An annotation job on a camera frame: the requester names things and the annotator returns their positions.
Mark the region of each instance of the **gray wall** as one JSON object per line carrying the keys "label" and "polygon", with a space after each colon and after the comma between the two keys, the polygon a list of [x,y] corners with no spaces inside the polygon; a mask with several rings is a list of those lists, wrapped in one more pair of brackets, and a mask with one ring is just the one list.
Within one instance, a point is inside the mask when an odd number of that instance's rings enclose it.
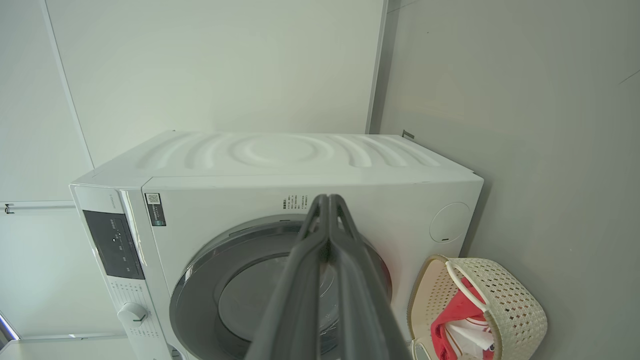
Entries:
{"label": "gray wall", "polygon": [[418,0],[389,16],[380,132],[485,178],[463,254],[541,302],[534,358],[637,358],[640,1]]}

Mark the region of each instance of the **basket handle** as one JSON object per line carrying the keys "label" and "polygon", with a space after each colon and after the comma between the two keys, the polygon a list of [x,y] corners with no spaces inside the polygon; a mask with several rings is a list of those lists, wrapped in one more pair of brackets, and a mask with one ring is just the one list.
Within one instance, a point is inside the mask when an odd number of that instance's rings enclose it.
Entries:
{"label": "basket handle", "polygon": [[472,294],[471,291],[469,291],[469,289],[467,289],[467,287],[462,283],[462,281],[460,281],[458,276],[456,276],[456,273],[453,271],[454,270],[453,263],[451,261],[447,261],[445,265],[447,266],[447,271],[449,272],[449,276],[451,276],[451,279],[453,280],[453,282],[456,283],[456,285],[458,286],[458,289],[460,289],[460,291],[462,291],[462,293],[465,294],[465,296],[467,296],[467,298],[471,302],[473,302],[474,305],[477,306],[478,309],[480,309],[483,313],[487,312],[486,305],[483,304],[480,300],[478,300],[478,298],[474,294]]}

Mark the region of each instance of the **washing machine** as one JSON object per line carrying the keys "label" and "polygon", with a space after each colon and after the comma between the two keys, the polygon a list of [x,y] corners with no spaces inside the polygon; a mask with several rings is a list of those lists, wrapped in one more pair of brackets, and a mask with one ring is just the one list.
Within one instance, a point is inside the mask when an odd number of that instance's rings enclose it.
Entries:
{"label": "washing machine", "polygon": [[[317,195],[341,195],[409,342],[432,254],[455,257],[483,180],[393,135],[167,132],[71,184],[140,360],[242,359]],[[340,356],[335,270],[320,281],[321,359]]]}

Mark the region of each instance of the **laundry basket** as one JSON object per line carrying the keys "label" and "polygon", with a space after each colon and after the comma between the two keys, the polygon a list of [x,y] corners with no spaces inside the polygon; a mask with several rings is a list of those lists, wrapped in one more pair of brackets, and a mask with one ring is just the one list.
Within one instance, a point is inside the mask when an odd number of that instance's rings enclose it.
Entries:
{"label": "laundry basket", "polygon": [[[467,278],[484,304],[462,285]],[[430,256],[413,286],[408,323],[413,353],[426,351],[437,360],[431,342],[431,324],[460,289],[480,310],[493,334],[493,360],[531,358],[547,332],[547,316],[536,299],[500,264],[479,258]],[[458,360],[475,359],[463,355]]]}

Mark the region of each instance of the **red cloth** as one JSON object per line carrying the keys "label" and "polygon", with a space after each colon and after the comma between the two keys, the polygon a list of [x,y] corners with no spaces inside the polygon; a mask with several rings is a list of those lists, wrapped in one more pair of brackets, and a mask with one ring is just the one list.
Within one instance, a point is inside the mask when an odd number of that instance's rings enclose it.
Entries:
{"label": "red cloth", "polygon": [[[477,290],[471,285],[469,280],[462,278],[462,283],[471,291],[474,296],[484,304],[484,300],[478,294]],[[433,348],[440,360],[458,360],[458,356],[451,347],[447,335],[445,334],[445,323],[471,318],[475,320],[486,321],[483,312],[474,305],[467,296],[458,290],[453,298],[442,311],[440,316],[431,324],[431,341]],[[493,351],[484,350],[483,360],[492,360]]]}

